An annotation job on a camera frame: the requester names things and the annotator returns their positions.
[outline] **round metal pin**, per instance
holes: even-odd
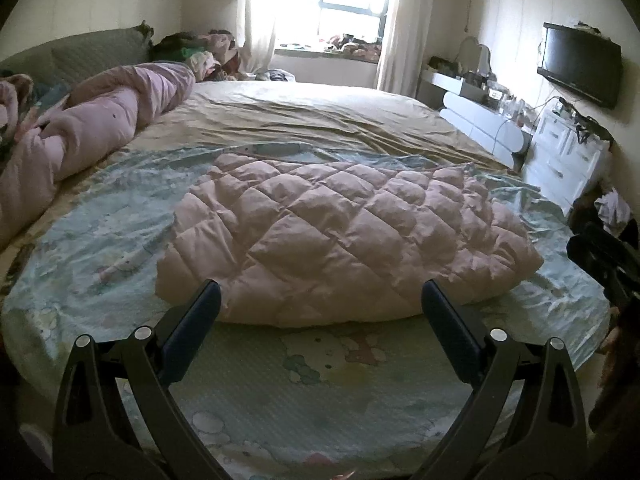
[[[139,329],[137,329],[134,333],[133,336],[136,339],[139,339],[140,341],[144,341],[145,339],[147,339],[149,336],[151,335],[151,329],[148,326],[141,326]]]
[[[551,338],[551,346],[556,350],[564,349],[564,341],[562,339],[558,339],[557,337]]]
[[[494,341],[507,341],[507,333],[501,328],[494,328],[490,335]]]
[[[82,334],[78,339],[76,339],[76,346],[80,348],[84,348],[91,342],[91,338],[87,334]]]

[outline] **gray quilted headboard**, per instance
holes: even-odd
[[[0,70],[28,74],[46,86],[74,86],[108,68],[149,61],[152,34],[143,22],[133,28],[68,36],[14,54],[0,61]]]

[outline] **pink quilted blanket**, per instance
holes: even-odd
[[[172,63],[119,66],[80,83],[64,109],[16,139],[0,175],[0,249],[47,209],[60,181],[127,144],[194,83],[187,66]]]
[[[219,156],[175,211],[156,294],[205,278],[220,319],[283,327],[420,313],[436,279],[456,303],[503,294],[542,264],[527,230],[464,166],[397,171],[349,162]]]

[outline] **window sill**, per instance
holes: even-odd
[[[303,50],[301,48],[277,48],[275,53],[279,56],[289,56],[289,57],[324,57],[327,59],[351,59],[353,61],[362,61],[364,63],[372,63],[378,64],[377,61],[372,61],[369,59],[365,59],[360,56],[352,56],[351,54],[347,54],[345,52],[320,52],[318,50]]]

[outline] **television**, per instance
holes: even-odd
[[[615,108],[622,81],[618,44],[579,28],[545,23],[538,73],[603,108]]]

